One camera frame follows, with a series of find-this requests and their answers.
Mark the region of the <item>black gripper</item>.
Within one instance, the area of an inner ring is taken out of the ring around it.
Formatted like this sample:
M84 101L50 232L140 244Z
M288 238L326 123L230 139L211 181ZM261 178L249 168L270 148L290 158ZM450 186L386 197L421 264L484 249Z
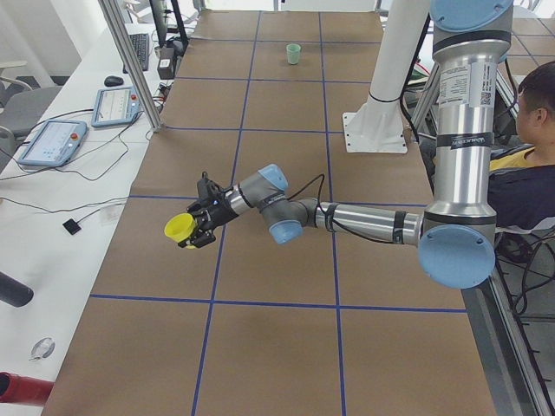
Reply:
M225 192L216 192L199 197L186 208L193 217L199 217L199 228L186 239L178 242L178 246L187 249L200 249L216 241L213 230L225 225L238 217L232 209Z

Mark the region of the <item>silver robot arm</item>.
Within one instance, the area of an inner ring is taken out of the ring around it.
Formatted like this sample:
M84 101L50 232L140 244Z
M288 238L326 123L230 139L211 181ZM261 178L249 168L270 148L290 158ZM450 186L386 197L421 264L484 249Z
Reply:
M437 283L466 289L494 267L496 214L487 202L497 67L511 45L509 1L395 1L388 13L369 98L343 116L346 147L355 153L405 151L397 116L406 73L426 29L434 32L439 120L434 200L420 214L286 196L286 177L268 165L223 188L208 177L198 199L172 218L165 234L178 245L211 243L217 227L257 209L279 244L304 227L348 232L385 244L411 244Z

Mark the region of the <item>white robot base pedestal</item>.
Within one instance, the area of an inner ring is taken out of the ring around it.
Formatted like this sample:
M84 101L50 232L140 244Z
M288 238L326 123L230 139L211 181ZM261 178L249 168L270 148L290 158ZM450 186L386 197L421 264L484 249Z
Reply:
M427 25L430 2L396 0L388 13L367 101L355 113L343 114L349 153L406 153L400 99Z

